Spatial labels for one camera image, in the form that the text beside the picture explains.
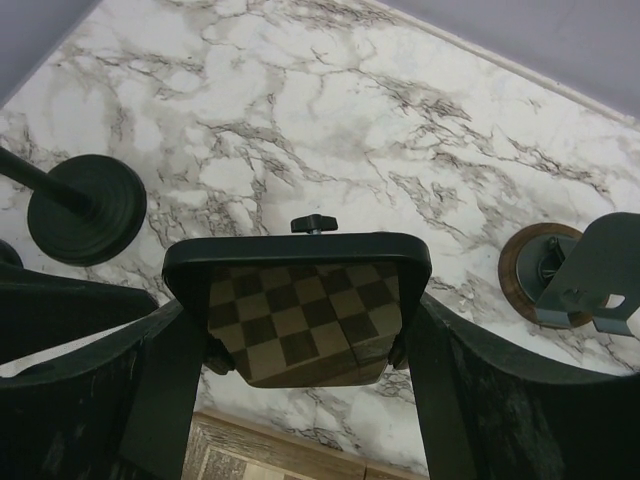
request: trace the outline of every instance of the wall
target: wall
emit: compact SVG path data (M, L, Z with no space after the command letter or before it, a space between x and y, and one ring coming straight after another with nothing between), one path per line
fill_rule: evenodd
M637 0L383 0L640 118Z
M98 1L0 0L0 107Z

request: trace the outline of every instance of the black metal bracket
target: black metal bracket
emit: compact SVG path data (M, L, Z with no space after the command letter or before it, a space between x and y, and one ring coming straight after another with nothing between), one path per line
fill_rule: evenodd
M583 312L601 332L632 336L626 322L640 307L638 239L640 215L631 213L597 219L579 240L556 234L531 239L516 271L538 323L570 328L570 315ZM611 295L622 303L607 306Z

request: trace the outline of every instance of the black stand base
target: black stand base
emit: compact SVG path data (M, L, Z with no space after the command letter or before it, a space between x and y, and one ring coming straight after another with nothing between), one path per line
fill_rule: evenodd
M500 253L498 278L502 293L511 306L524 318L539 325L535 305L548 282L540 271L540 262L548 255L551 237L579 240L582 233L558 223L539 223L516 233ZM570 314L571 328L591 322L589 313Z
M0 240L0 265L1 264L20 268L24 267L18 252L4 240Z
M54 167L49 175L91 197L84 216L34 192L29 232L49 257L87 267L113 258L135 238L147 210L138 175L124 163L102 155L82 155Z

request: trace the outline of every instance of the chessboard pattern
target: chessboard pattern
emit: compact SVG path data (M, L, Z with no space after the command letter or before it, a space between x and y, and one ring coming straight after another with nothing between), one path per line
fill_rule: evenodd
M251 385L376 381L402 325L395 264L217 267L209 331Z

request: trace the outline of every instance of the white marble pattern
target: white marble pattern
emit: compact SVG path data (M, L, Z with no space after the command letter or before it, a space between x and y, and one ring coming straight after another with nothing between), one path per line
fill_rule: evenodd
M321 212L343 232L424 239L428 291L490 331L572 365L640 368L634 338L527 323L496 272L524 226L584 229L612 211L639 212L640 133L386 7L105 0L0 112L0 143L45 170L113 155L149 193L135 242L78 269L37 250L25 225L30 193L0 179L0 236L30 269L165 301L162 259L176 241L287 233L292 218ZM406 373L367 387L262 391L205 371L205 404L426 468Z

